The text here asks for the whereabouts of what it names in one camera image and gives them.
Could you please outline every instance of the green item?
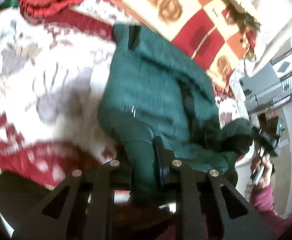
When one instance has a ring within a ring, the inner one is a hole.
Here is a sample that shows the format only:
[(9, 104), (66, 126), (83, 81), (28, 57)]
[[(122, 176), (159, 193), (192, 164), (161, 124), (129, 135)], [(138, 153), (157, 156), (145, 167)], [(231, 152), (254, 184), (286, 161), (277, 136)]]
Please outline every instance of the green item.
[(206, 73), (146, 27), (115, 25), (114, 39), (117, 49), (97, 117), (123, 146), (117, 158), (127, 157), (132, 166), (132, 192), (158, 190), (155, 136), (198, 171), (234, 172), (236, 159), (252, 143), (251, 124), (237, 119), (220, 130)]

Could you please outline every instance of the curtain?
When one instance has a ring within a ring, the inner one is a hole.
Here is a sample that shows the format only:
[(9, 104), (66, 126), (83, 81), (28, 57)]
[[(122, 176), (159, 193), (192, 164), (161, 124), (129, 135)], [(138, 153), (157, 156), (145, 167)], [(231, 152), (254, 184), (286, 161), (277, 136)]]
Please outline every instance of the curtain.
[(251, 0), (262, 19), (261, 32), (258, 33), (259, 43), (266, 46), (263, 54), (257, 55), (254, 64), (246, 64), (248, 76), (255, 75), (279, 51), (281, 46), (292, 35), (292, 0)]

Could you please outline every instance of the metal screw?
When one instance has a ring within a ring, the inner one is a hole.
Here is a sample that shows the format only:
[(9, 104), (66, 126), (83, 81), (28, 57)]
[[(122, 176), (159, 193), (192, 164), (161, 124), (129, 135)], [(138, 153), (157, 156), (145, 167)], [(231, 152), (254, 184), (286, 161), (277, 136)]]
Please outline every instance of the metal screw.
[(82, 172), (81, 172), (81, 170), (74, 170), (72, 174), (74, 177), (79, 177), (79, 176), (81, 176)]
[(110, 162), (110, 166), (115, 167), (115, 166), (118, 166), (119, 163), (120, 163), (120, 162), (119, 162), (118, 160), (112, 160), (112, 161)]
[(210, 170), (209, 174), (212, 175), (213, 177), (217, 177), (219, 175), (219, 172), (217, 170)]
[(174, 165), (174, 166), (179, 167), (179, 166), (181, 166), (181, 164), (182, 164), (182, 162), (180, 160), (173, 160), (172, 161), (172, 165)]

